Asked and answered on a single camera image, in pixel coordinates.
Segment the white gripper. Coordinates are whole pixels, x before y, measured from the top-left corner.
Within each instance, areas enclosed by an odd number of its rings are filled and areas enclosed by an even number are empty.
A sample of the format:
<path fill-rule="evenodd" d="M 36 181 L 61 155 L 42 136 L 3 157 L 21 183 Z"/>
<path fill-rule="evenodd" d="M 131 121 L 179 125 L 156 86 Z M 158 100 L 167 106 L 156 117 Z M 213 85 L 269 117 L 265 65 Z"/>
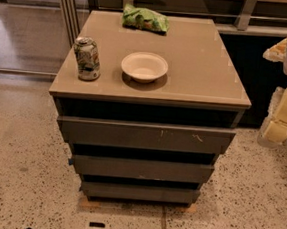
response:
<path fill-rule="evenodd" d="M 283 62 L 286 50 L 287 37 L 265 50 L 263 58 L 272 62 Z M 277 109 L 274 111 L 273 117 L 281 123 L 276 123 L 270 119 L 265 121 L 261 132 L 262 137 L 270 142 L 282 143 L 287 139 L 287 88 L 279 101 Z"/>

